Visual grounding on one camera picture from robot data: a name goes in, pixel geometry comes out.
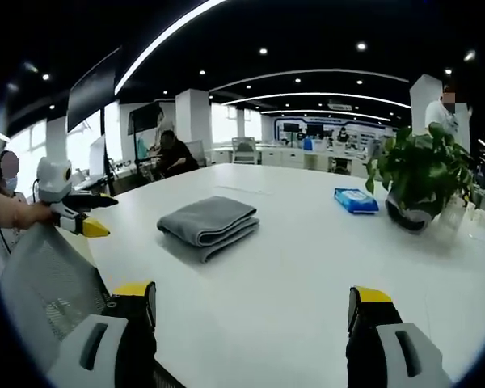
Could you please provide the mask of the person's left hand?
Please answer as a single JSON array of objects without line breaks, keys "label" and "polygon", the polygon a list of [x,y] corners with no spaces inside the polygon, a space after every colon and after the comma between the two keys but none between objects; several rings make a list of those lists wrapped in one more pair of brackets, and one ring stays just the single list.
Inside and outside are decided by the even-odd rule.
[{"label": "person's left hand", "polygon": [[26,204],[18,202],[15,205],[13,227],[28,230],[36,223],[52,223],[54,219],[52,210],[44,203]]}]

